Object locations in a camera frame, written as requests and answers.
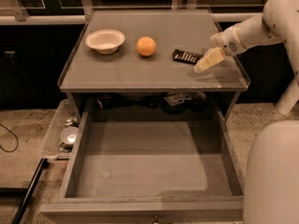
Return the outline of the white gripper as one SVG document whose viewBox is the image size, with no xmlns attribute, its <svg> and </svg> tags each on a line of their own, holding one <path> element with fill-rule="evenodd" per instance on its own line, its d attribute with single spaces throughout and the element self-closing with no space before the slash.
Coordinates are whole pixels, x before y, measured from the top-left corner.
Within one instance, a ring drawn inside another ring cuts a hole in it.
<svg viewBox="0 0 299 224">
<path fill-rule="evenodd" d="M 224 31 L 210 37 L 217 47 L 209 49 L 193 67 L 196 74 L 202 73 L 210 67 L 222 62 L 226 56 L 236 56 L 247 50 L 239 36 L 239 25 L 235 24 Z"/>
</svg>

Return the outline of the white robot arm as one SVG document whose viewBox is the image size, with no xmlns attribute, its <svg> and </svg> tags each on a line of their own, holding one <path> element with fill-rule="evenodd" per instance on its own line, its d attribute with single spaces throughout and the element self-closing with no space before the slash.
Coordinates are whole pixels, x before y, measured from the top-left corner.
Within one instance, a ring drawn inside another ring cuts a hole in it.
<svg viewBox="0 0 299 224">
<path fill-rule="evenodd" d="M 202 73 L 256 46 L 281 43 L 299 73 L 299 0 L 268 0 L 261 15 L 213 35 L 215 44 L 193 67 Z M 251 145 L 243 224 L 299 224 L 299 121 L 283 120 L 260 131 Z"/>
</svg>

